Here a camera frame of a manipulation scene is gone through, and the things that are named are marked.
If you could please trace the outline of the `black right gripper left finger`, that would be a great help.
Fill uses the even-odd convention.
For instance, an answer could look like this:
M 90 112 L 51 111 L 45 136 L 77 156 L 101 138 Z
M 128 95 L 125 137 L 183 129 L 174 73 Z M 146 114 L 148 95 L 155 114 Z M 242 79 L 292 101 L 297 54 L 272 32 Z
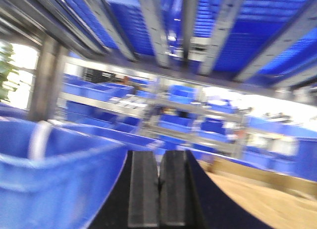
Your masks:
M 109 197 L 90 223 L 90 229 L 157 229 L 159 183 L 152 151 L 129 151 Z

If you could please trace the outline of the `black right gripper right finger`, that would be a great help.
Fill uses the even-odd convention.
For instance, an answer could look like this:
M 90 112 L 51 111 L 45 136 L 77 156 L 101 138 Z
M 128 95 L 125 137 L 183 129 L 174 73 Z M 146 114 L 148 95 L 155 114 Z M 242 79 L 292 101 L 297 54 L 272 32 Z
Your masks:
M 159 175 L 162 229 L 268 229 L 211 180 L 191 151 L 166 151 Z

